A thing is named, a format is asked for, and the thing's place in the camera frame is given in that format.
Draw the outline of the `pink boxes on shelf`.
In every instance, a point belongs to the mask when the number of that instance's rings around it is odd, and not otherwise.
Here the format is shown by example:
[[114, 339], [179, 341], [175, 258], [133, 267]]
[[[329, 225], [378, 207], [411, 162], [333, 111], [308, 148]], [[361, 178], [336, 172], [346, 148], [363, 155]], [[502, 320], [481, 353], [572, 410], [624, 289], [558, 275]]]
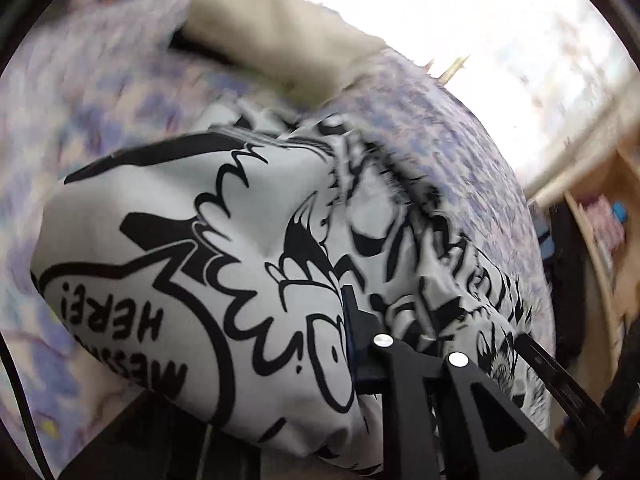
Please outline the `pink boxes on shelf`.
[[625, 243], [626, 233], [611, 203], [600, 195], [585, 208], [585, 214], [596, 242], [614, 257]]

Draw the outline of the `wooden shelf unit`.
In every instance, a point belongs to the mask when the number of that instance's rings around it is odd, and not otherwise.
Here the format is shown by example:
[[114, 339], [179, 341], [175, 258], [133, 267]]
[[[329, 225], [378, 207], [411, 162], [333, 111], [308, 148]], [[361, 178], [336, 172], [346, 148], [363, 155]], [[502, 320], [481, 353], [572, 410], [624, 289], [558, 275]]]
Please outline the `wooden shelf unit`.
[[530, 202], [563, 201], [582, 233], [602, 297], [612, 344], [639, 314], [639, 142], [620, 142], [563, 193]]

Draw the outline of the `purple cat print blanket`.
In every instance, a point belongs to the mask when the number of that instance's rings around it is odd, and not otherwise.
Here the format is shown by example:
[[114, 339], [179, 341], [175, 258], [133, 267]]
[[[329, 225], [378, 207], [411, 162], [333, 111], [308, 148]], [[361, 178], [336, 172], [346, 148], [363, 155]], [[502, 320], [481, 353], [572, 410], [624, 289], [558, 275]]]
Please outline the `purple cat print blanket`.
[[[66, 174], [128, 146], [191, 131], [210, 103], [278, 107], [250, 76], [168, 47], [189, 0], [88, 6], [34, 28], [1, 78], [1, 331], [53, 470], [135, 396], [81, 355], [32, 287], [42, 204]], [[482, 123], [394, 50], [331, 102], [410, 159], [454, 222], [521, 282], [534, 337], [554, 348], [550, 292], [523, 191]]]

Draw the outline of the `white black graffiti print jacket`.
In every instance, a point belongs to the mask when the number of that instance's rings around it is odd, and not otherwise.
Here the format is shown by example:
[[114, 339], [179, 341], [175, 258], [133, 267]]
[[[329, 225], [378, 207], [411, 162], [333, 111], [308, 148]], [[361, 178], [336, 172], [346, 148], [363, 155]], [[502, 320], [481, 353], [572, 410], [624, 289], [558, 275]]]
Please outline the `white black graffiti print jacket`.
[[537, 296], [436, 188], [341, 116], [214, 115], [70, 174], [44, 206], [30, 273], [82, 348], [232, 436], [368, 476], [382, 399], [352, 377], [358, 311], [415, 352], [466, 354], [547, 425], [514, 348]]

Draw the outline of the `folded cream sweater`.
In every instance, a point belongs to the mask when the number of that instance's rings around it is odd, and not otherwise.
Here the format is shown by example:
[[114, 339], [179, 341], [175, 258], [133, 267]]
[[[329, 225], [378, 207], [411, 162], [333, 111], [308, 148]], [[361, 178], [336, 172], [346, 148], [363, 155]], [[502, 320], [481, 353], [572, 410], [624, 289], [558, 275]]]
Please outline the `folded cream sweater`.
[[174, 44], [268, 79], [307, 106], [335, 99], [386, 48], [307, 0], [190, 0]]

